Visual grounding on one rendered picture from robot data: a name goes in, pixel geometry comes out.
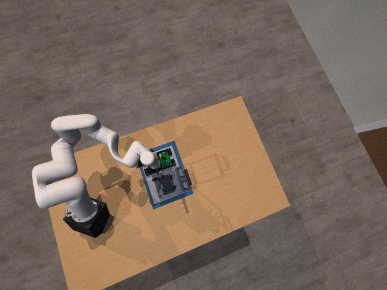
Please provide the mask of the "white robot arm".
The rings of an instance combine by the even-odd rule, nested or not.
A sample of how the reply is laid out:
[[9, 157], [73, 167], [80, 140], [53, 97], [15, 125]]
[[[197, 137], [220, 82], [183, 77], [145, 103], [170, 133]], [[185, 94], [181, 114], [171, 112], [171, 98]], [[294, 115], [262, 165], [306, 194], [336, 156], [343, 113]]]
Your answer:
[[40, 208], [50, 208], [66, 202], [70, 209], [63, 213], [71, 212], [66, 217], [72, 216], [76, 222], [89, 221], [98, 211], [97, 203], [88, 194], [85, 180], [79, 176], [69, 178], [78, 171], [73, 147], [81, 139], [79, 129], [108, 146], [111, 156], [127, 167], [137, 169], [145, 165], [154, 169], [158, 163], [158, 157], [139, 141], [134, 141], [122, 158], [118, 153], [118, 133], [101, 125], [95, 115], [57, 117], [51, 122], [51, 128], [61, 138], [51, 147], [53, 160], [38, 164], [32, 170], [36, 202]]

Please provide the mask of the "green circuit board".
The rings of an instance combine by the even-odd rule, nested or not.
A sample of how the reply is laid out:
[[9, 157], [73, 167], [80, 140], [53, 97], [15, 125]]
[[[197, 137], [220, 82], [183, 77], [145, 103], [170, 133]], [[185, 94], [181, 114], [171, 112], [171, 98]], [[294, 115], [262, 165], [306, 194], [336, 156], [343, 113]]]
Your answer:
[[168, 154], [167, 151], [162, 152], [162, 153], [158, 153], [158, 157], [160, 159], [162, 168], [165, 168], [167, 166], [171, 166], [172, 165], [171, 159], [170, 159], [169, 154]]

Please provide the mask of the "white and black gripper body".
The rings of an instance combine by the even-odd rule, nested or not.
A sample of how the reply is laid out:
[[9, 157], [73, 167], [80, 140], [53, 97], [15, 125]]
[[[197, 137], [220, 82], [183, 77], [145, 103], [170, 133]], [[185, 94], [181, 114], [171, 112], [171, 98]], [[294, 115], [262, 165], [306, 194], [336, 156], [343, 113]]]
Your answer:
[[[157, 153], [153, 152], [153, 154], [155, 154], [158, 157]], [[158, 163], [155, 165], [155, 169], [158, 169], [158, 168], [160, 168], [159, 160], [158, 160]]]

